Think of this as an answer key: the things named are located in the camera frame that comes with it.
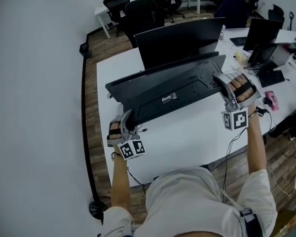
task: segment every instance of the person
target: person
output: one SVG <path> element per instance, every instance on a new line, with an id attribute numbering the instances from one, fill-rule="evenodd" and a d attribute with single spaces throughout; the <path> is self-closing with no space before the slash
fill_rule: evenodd
<path id="1" fill-rule="evenodd" d="M 233 91 L 247 82 L 238 76 L 229 85 Z M 253 95 L 250 88 L 237 98 L 245 101 Z M 255 103 L 248 116 L 255 113 Z M 111 129 L 117 129 L 113 123 Z M 235 206 L 250 208 L 257 215 L 264 237 L 271 235 L 277 211 L 266 172 L 266 154 L 259 116 L 249 119 L 249 177 Z M 110 139 L 121 136 L 110 135 Z M 203 167 L 179 169 L 160 175 L 147 190 L 147 217 L 140 226 L 133 225 L 130 187 L 126 161 L 115 147 L 111 188 L 111 208 L 104 212 L 102 237 L 241 237 L 244 236 L 240 213 L 235 206 L 222 202 L 221 192 L 209 170 Z"/>

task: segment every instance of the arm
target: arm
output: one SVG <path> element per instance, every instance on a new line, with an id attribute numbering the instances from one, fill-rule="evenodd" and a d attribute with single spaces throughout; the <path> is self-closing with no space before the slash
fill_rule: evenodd
<path id="1" fill-rule="evenodd" d="M 244 76 L 238 76 L 231 82 L 230 87 L 233 91 L 240 88 L 247 82 Z M 238 102 L 243 102 L 253 95 L 253 90 L 250 88 L 242 95 L 237 97 Z M 253 103 L 248 108 L 248 115 L 250 116 L 256 109 L 255 103 Z M 249 120 L 248 131 L 248 166 L 249 174 L 259 171 L 261 169 L 266 169 L 266 154 L 264 142 L 261 134 L 259 116 L 255 114 Z"/>
<path id="2" fill-rule="evenodd" d="M 111 129 L 117 129 L 119 123 L 112 124 Z M 110 139 L 121 138 L 120 134 L 110 135 Z M 115 155 L 114 157 L 114 171 L 113 181 L 111 189 L 111 204 L 113 206 L 119 206 L 129 212 L 130 207 L 130 187 L 127 174 L 127 161 L 123 159 L 120 150 L 117 146 L 114 146 Z"/>

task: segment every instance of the wooden floor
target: wooden floor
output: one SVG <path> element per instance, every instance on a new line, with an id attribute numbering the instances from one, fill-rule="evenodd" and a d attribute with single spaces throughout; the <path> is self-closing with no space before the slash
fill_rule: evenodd
<path id="1" fill-rule="evenodd" d="M 190 10 L 184 9 L 181 12 L 185 14 L 186 19 L 182 19 L 180 16 L 175 16 L 174 19 L 176 23 L 204 17 L 213 17 L 213 13 L 206 13 L 203 9 L 201 10 L 200 15 L 196 15 L 195 8 L 191 8 Z M 166 24 L 171 24 L 171 20 L 167 19 Z M 132 49 L 132 45 L 125 34 L 120 33 L 120 36 L 116 37 L 116 28 L 110 29 L 109 33 L 111 39 L 107 39 L 103 31 L 96 33 L 89 38 L 89 45 L 93 52 L 93 57 L 88 59 L 86 63 L 85 82 L 86 125 L 90 161 L 99 197 L 103 198 L 102 201 L 108 206 L 110 206 L 110 199 L 105 197 L 110 197 L 111 183 L 102 145 L 97 97 L 96 64 L 102 60 Z M 277 184 L 281 189 L 290 194 L 294 190 L 296 159 L 293 157 L 286 158 L 282 153 L 285 153 L 287 156 L 296 156 L 296 139 L 294 141 L 289 141 L 286 135 L 282 135 L 277 139 L 268 138 L 266 151 L 267 160 L 275 174 Z M 218 160 L 210 164 L 210 169 L 214 169 L 214 167 L 221 162 L 222 160 Z M 213 172 L 213 176 L 217 180 L 219 187 L 222 187 L 224 172 L 225 164 L 222 164 Z M 248 166 L 246 153 L 228 161 L 226 186 L 227 192 L 232 198 L 237 198 L 247 177 Z M 277 209 L 279 210 L 283 207 L 292 208 L 296 204 L 296 191 L 288 197 L 275 186 L 270 172 L 269 180 Z M 140 224 L 146 218 L 145 195 L 141 187 L 132 187 L 131 193 L 131 214 L 135 223 Z"/>

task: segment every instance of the table leg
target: table leg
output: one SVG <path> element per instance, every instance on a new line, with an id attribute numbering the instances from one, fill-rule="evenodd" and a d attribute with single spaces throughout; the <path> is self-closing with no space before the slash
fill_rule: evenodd
<path id="1" fill-rule="evenodd" d="M 105 27 L 105 25 L 104 25 L 104 23 L 102 21 L 101 15 L 98 15 L 98 20 L 99 20 L 99 22 L 100 22 L 100 24 L 101 24 L 101 26 L 102 26 L 105 34 L 107 35 L 108 39 L 110 39 L 111 37 L 109 35 L 109 32 L 108 32 L 107 28 Z"/>
<path id="2" fill-rule="evenodd" d="M 197 15 L 199 15 L 200 6 L 201 6 L 201 0 L 197 0 L 197 11 L 196 11 Z"/>

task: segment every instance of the label sticker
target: label sticker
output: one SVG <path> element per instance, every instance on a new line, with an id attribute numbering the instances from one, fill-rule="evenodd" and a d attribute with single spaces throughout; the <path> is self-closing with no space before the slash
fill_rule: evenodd
<path id="1" fill-rule="evenodd" d="M 169 96 L 166 96 L 166 97 L 163 97 L 162 98 L 162 103 L 167 103 L 169 102 L 171 99 L 176 99 L 177 98 L 177 95 L 175 92 L 173 92 L 172 94 L 170 94 Z"/>

